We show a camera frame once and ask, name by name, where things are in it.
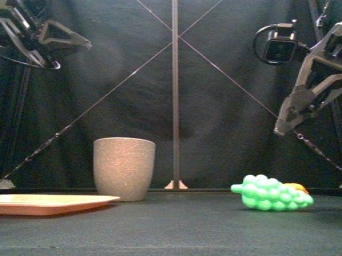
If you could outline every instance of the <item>metal rod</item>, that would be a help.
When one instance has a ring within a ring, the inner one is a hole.
[[[174,189],[179,189],[179,67],[178,67],[178,0],[173,0],[173,123]]]

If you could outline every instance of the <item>black curtain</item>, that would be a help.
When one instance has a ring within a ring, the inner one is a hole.
[[[153,188],[174,178],[173,1],[61,0],[49,16],[93,42],[32,70],[12,168],[90,109],[73,129],[12,175],[19,187],[93,188],[93,143],[126,136],[157,143]],[[306,1],[179,1],[179,175],[190,188],[229,188],[248,174],[308,187],[337,187],[341,172],[297,139],[273,133],[301,63],[268,66],[253,55],[256,32],[298,20],[300,40],[316,43]],[[332,114],[301,127],[340,163]]]

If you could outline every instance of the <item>plastic grapes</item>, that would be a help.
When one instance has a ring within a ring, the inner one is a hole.
[[[300,184],[284,184],[265,175],[248,175],[242,184],[234,184],[232,191],[242,194],[244,204],[262,211],[294,211],[314,203],[313,197]]]

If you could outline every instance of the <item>wooden tray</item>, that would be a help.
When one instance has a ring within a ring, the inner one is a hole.
[[[7,194],[0,195],[0,215],[57,215],[102,207],[119,199],[99,195]]]

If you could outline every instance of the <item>gray cup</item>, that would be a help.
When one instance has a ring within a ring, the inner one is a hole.
[[[145,199],[154,174],[155,143],[126,137],[94,142],[94,179],[98,193],[121,201]]]

